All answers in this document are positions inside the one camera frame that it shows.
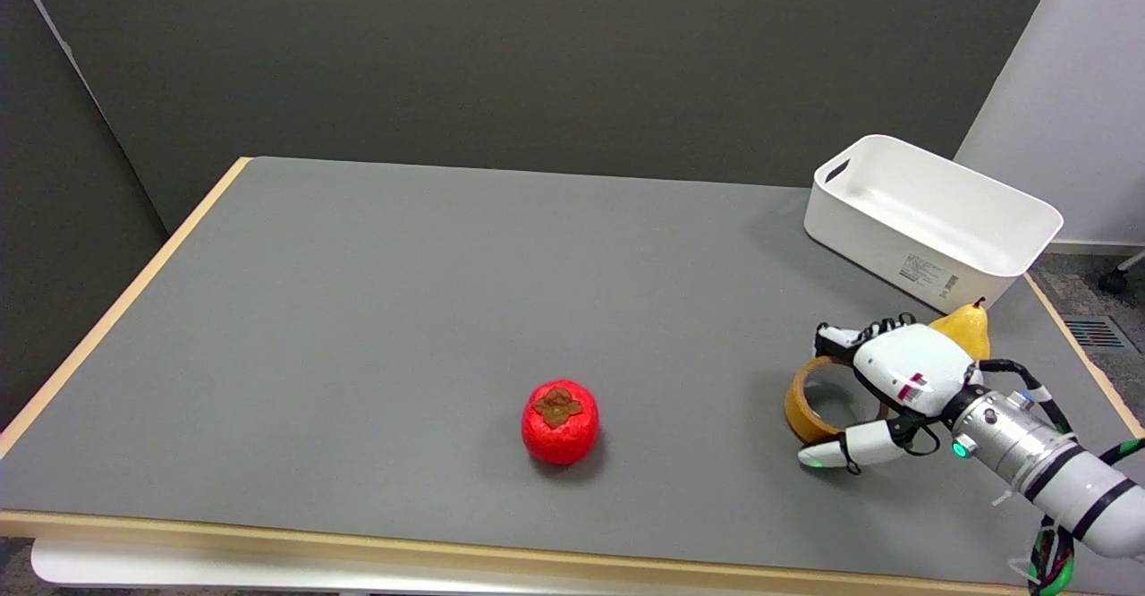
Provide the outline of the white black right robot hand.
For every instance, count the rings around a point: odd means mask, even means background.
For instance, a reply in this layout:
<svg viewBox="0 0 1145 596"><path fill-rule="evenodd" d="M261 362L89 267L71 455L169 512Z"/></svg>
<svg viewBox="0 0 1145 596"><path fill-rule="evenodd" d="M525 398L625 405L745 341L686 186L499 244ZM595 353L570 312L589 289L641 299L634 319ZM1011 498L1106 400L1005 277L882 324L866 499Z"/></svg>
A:
<svg viewBox="0 0 1145 596"><path fill-rule="evenodd" d="M818 324L814 353L847 365L895 418L848 426L830 440L807 445L798 453L805 468L859 474L867 464L915 455L916 434L939 423L963 388L982 381L978 364L953 339L911 313L864 328Z"/></svg>

